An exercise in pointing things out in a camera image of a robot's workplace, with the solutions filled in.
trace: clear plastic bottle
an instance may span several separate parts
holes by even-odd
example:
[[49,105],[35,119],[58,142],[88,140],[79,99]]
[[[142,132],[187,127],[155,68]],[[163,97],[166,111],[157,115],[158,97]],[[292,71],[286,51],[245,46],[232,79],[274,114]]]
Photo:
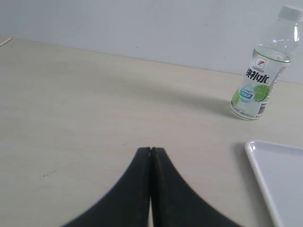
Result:
[[283,6],[279,18],[262,37],[252,54],[245,78],[231,101],[232,111],[246,120],[264,112],[270,93],[285,68],[291,64],[299,44],[303,10]]

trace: white plastic tray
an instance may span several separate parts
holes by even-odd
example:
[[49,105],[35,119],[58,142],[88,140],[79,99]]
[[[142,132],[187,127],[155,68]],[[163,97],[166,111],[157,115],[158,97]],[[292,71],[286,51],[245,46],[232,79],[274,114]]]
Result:
[[245,150],[277,227],[303,227],[303,148],[252,140]]

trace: bottle cap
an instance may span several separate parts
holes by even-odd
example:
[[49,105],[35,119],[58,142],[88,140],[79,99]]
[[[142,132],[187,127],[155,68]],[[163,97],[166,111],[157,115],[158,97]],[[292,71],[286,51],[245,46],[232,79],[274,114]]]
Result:
[[303,22],[303,9],[294,6],[282,6],[279,17],[300,23]]

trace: white wall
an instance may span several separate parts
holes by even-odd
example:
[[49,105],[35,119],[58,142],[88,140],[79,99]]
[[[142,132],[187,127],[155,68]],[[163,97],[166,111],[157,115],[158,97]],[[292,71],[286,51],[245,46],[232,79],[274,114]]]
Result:
[[[0,3],[0,35],[238,74],[282,4],[303,7],[302,0]],[[303,83],[302,60],[303,45],[283,80]]]

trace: table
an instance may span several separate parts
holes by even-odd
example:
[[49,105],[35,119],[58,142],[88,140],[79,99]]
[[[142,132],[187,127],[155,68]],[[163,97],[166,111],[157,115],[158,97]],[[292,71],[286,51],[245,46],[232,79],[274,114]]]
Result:
[[0,225],[55,227],[115,184],[141,146],[164,147],[190,186],[245,227],[272,222],[244,153],[303,146],[303,86],[280,82],[264,116],[235,117],[242,77],[12,40],[0,48]]

